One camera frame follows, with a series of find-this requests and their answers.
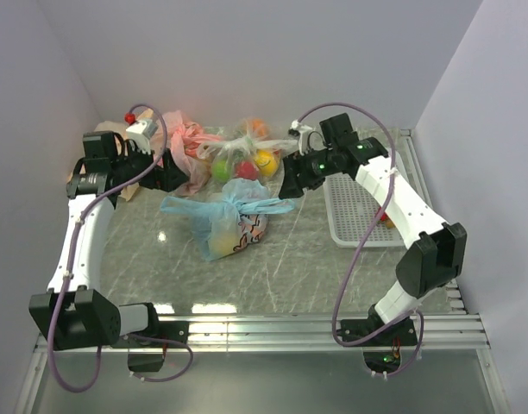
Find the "light blue plastic bag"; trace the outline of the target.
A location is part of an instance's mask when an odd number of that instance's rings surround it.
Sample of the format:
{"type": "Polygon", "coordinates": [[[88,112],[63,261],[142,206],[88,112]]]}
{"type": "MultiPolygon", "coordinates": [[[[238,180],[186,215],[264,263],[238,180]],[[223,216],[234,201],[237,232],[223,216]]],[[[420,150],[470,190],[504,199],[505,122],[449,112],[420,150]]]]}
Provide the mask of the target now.
{"type": "Polygon", "coordinates": [[[292,200],[273,198],[268,188],[256,180],[232,179],[211,201],[167,196],[160,210],[187,216],[192,235],[206,261],[238,253],[260,242],[268,218],[295,208],[292,200]]]}

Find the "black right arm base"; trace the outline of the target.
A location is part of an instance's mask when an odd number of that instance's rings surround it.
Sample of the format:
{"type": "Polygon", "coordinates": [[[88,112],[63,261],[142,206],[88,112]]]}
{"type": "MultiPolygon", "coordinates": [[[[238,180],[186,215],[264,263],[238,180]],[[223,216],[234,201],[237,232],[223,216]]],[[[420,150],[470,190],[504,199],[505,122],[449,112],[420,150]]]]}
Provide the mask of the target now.
{"type": "Polygon", "coordinates": [[[388,379],[403,373],[420,355],[424,339],[424,318],[415,324],[405,317],[386,328],[378,317],[343,319],[336,330],[342,342],[358,342],[364,363],[372,376],[388,379]]]}

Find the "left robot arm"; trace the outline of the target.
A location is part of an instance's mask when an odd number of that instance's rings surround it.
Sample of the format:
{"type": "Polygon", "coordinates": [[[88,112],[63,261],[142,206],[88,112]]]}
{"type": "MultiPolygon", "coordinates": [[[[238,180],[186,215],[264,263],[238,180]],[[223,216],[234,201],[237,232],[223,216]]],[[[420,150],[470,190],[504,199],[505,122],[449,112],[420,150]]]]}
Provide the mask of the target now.
{"type": "Polygon", "coordinates": [[[28,306],[56,350],[113,346],[129,334],[143,347],[160,340],[153,304],[118,306],[100,292],[104,244],[121,190],[138,184],[170,192],[187,181],[170,151],[154,161],[151,137],[133,129],[83,136],[85,154],[66,185],[69,221],[58,266],[46,292],[32,296],[28,306]]]}

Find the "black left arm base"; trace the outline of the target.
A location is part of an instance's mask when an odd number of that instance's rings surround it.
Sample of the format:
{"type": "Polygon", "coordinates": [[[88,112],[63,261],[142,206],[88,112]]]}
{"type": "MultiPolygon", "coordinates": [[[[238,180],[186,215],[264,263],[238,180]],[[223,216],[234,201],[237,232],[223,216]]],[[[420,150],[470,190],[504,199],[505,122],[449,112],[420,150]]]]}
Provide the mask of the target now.
{"type": "Polygon", "coordinates": [[[160,322],[154,334],[137,333],[151,341],[123,336],[113,349],[127,353],[130,372],[139,377],[167,378],[177,376],[190,366],[190,351],[187,349],[190,324],[185,320],[160,322]]]}

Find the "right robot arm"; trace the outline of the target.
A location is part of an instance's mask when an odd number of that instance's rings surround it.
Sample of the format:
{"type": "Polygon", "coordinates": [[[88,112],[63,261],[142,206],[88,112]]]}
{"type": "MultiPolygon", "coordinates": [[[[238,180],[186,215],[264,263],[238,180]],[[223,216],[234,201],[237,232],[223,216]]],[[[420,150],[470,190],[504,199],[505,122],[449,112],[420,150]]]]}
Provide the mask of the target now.
{"type": "Polygon", "coordinates": [[[288,134],[298,139],[299,148],[284,160],[279,196],[300,198],[327,177],[342,173],[379,204],[380,217],[394,224],[406,251],[395,268],[394,285],[372,307],[368,323],[371,340],[387,344],[398,334],[402,316],[460,275],[467,232],[460,223],[448,223],[415,192],[396,167],[393,145],[360,138],[345,113],[322,121],[320,129],[324,147],[315,150],[309,143],[313,128],[292,122],[288,134]]]}

